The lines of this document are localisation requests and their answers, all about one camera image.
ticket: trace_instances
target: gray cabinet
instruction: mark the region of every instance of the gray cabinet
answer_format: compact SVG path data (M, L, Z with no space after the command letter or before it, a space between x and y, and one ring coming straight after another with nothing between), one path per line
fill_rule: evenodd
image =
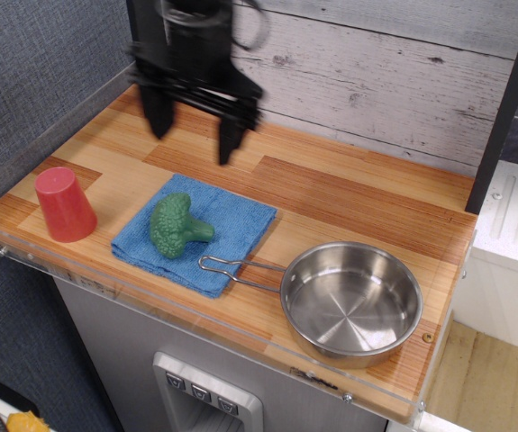
M173 430L153 367L157 353L254 395L262 404L265 432L385 430L384 418L308 382L98 292L56 282L126 432Z

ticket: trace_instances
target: dispenser button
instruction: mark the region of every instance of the dispenser button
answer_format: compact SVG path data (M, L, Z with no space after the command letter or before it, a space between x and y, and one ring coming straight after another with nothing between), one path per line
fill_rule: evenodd
M203 402L211 403L211 393L208 390L194 384L192 384L191 387L193 389L193 396Z
M185 389L185 381L179 376L173 375L172 373L167 372L167 383L171 385L175 389L184 390Z
M239 415L239 408L236 403L231 402L230 400L223 399L219 396L219 408L226 412L227 414L231 414L233 416Z

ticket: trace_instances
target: red cup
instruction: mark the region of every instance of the red cup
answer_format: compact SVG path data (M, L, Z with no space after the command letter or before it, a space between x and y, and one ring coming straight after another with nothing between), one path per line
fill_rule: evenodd
M36 177L34 188L53 239L69 243L95 230L95 211L71 169L58 166L43 171Z

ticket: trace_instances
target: green broccoli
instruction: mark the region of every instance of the green broccoli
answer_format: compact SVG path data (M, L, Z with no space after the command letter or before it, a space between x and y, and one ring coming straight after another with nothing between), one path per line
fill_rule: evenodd
M171 193L157 202L150 216L150 241L167 258L178 258L189 241L211 241L214 228L193 218L188 193Z

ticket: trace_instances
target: wooden floor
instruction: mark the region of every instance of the wooden floor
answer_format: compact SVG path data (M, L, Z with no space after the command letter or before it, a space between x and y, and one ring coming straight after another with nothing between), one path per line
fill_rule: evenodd
M426 402L473 432L518 432L518 347L453 321Z

